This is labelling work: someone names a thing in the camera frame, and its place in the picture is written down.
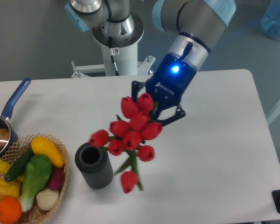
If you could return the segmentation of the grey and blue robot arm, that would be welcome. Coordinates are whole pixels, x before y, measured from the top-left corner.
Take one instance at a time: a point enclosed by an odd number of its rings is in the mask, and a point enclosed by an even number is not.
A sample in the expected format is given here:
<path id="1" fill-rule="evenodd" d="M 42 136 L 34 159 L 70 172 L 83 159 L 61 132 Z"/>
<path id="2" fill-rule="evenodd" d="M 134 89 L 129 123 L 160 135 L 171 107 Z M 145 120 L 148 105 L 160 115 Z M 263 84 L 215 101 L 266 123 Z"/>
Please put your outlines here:
<path id="1" fill-rule="evenodd" d="M 65 11 L 81 31 L 91 31 L 101 46 L 107 76 L 135 76 L 140 72 L 138 42 L 144 26 L 130 10 L 127 0 L 70 0 Z M 159 67 L 145 82 L 132 82 L 132 99 L 145 89 L 157 109 L 175 107 L 175 114 L 161 120 L 166 126 L 185 116 L 180 102 L 182 95 L 200 70 L 211 49 L 228 27 L 236 4 L 232 0 L 159 0 L 152 11 L 154 25 L 176 38 Z"/>

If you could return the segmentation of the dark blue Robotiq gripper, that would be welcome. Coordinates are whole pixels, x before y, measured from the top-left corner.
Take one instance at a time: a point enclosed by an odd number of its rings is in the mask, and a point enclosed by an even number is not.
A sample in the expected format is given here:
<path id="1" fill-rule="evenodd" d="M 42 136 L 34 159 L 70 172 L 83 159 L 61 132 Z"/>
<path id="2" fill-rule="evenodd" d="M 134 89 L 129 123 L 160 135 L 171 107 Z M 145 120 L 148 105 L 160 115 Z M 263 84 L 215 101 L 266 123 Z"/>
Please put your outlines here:
<path id="1" fill-rule="evenodd" d="M 146 87 L 146 92 L 154 102 L 159 103 L 159 110 L 152 118 L 165 127 L 186 116 L 179 103 L 195 74 L 196 70 L 190 65 L 166 54 L 156 72 L 146 82 L 132 81 L 131 98 L 137 103 L 138 93 Z"/>

